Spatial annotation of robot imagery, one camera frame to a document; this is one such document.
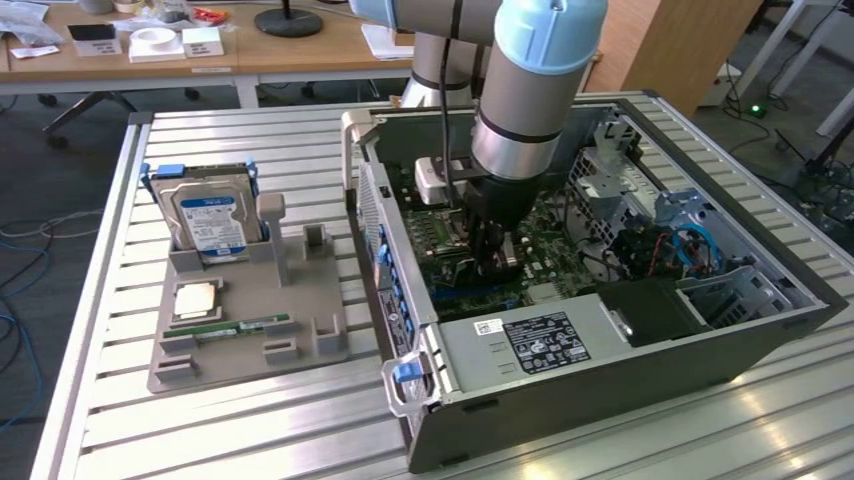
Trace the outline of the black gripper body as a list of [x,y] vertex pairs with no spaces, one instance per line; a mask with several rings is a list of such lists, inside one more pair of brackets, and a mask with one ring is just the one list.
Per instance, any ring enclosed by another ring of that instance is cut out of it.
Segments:
[[471,227],[512,232],[528,216],[539,195],[539,179],[507,180],[483,176],[468,181],[465,210]]

